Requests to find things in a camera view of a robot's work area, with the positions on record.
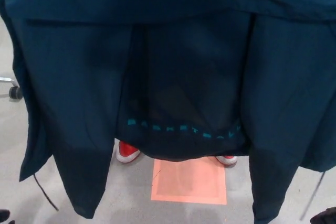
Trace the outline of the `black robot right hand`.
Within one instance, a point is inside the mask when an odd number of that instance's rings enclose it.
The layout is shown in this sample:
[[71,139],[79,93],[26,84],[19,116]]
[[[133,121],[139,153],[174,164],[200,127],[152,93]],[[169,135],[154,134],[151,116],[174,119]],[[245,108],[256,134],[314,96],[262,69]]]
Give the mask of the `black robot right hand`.
[[310,219],[311,224],[336,224],[336,207],[327,208]]

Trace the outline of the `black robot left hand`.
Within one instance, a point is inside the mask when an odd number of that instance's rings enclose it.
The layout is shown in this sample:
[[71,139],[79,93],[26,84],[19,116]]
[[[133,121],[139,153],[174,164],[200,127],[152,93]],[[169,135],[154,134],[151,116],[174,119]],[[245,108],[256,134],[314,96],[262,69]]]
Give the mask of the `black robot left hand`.
[[8,209],[0,209],[0,223],[6,222],[11,216]]

